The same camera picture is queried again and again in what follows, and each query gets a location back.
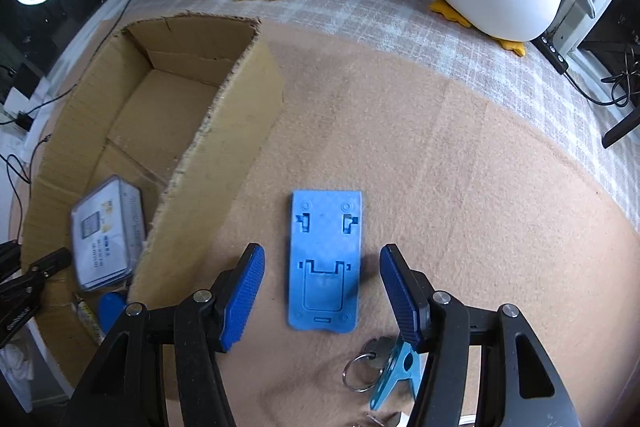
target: keychain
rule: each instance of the keychain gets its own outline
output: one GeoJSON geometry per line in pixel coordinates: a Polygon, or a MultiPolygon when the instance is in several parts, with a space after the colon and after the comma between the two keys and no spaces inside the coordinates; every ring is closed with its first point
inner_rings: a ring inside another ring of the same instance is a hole
{"type": "Polygon", "coordinates": [[[379,409],[400,380],[409,381],[409,387],[415,400],[421,378],[420,355],[400,336],[397,340],[389,337],[371,339],[364,345],[362,352],[347,363],[342,372],[342,383],[347,389],[356,393],[364,393],[375,387],[369,402],[371,410],[379,409]],[[353,363],[359,360],[365,360],[370,367],[378,370],[376,380],[363,387],[355,387],[348,382],[349,369],[353,363]]]}

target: plastic box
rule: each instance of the plastic box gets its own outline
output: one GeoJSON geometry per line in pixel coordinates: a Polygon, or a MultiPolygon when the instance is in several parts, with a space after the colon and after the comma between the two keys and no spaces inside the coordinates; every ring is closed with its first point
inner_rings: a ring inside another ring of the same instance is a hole
{"type": "Polygon", "coordinates": [[[126,279],[145,240],[140,190],[111,176],[73,207],[71,228],[76,276],[83,290],[126,279]]]}

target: metal key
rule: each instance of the metal key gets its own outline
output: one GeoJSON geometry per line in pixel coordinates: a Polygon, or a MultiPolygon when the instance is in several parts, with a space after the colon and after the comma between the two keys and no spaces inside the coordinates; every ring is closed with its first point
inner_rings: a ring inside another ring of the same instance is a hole
{"type": "Polygon", "coordinates": [[[367,342],[362,348],[362,352],[374,355],[372,359],[367,359],[369,366],[373,369],[384,369],[395,344],[396,340],[391,337],[379,337],[367,342]]]}

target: blue plastic clip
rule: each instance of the blue plastic clip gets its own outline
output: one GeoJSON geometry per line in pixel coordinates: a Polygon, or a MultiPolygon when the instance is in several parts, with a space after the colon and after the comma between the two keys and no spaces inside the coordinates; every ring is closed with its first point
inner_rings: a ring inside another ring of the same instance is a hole
{"type": "Polygon", "coordinates": [[[358,320],[362,195],[295,190],[291,206],[289,324],[348,333],[358,320]]]}
{"type": "Polygon", "coordinates": [[[416,353],[411,344],[402,340],[402,337],[398,336],[396,345],[391,350],[391,356],[385,367],[385,370],[380,375],[380,379],[376,384],[376,388],[369,402],[369,408],[372,411],[377,411],[384,401],[388,398],[393,388],[396,386],[399,380],[408,380],[411,393],[415,397],[420,389],[420,380],[422,379],[422,372],[420,370],[420,355],[416,353]]]}

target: black clamp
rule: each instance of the black clamp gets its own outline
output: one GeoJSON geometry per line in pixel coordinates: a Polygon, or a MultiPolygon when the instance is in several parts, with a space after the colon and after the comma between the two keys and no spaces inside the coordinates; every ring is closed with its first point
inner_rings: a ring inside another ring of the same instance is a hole
{"type": "Polygon", "coordinates": [[[380,252],[380,274],[402,337],[429,353],[408,427],[458,425],[469,346],[482,346],[476,427],[580,427],[558,372],[515,305],[482,310],[435,291],[396,245],[380,252]]]}
{"type": "Polygon", "coordinates": [[[16,241],[0,245],[0,349],[40,309],[46,280],[68,266],[71,252],[60,248],[31,264],[24,275],[7,280],[20,269],[20,246],[16,241]]]}
{"type": "Polygon", "coordinates": [[[264,250],[249,244],[233,270],[179,305],[121,313],[66,407],[60,427],[167,427],[162,345],[174,344],[185,427],[236,427],[216,352],[240,339],[264,274],[264,250]]]}

